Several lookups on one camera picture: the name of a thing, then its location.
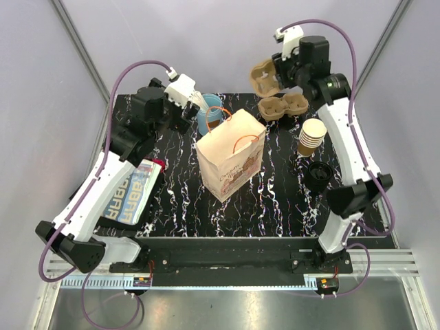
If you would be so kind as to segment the printed kraft paper bag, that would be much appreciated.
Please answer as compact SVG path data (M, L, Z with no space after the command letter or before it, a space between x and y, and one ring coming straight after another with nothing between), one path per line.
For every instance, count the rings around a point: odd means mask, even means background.
M239 109L195 145L202 183L221 203L258 174L266 127Z

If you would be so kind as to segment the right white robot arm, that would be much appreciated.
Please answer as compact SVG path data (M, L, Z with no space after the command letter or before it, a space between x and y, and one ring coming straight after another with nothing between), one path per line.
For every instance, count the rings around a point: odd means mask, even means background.
M372 160L351 104L352 88L344 74L331 73L329 42L323 36L305 36L296 26L279 33L283 44L272 57L281 88L300 87L324 122L341 169L342 186L327 193L331 209L319 236L320 251L312 255L319 272L336 266L336 255L346 249L347 238L366 208L393 185Z

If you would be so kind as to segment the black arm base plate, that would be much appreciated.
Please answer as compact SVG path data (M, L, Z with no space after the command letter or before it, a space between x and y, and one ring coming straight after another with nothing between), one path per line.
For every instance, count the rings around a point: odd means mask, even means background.
M143 250L138 262L118 262L110 266L110 272L145 272L149 261L154 263L155 273L184 267L275 267L295 274L353 272L347 251L325 254L316 238L149 238L140 243Z

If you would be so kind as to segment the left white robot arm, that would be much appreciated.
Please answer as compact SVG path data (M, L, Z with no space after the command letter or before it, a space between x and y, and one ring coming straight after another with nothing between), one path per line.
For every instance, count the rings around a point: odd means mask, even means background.
M110 140L100 152L96 165L67 207L52 221L40 221L36 235L45 249L86 274L101 263L124 263L133 272L148 265L148 255L127 236L94 237L107 204L124 180L153 150L165 129L187 132L199 107L194 100L195 81L179 75L168 86L156 78L135 94L117 95Z

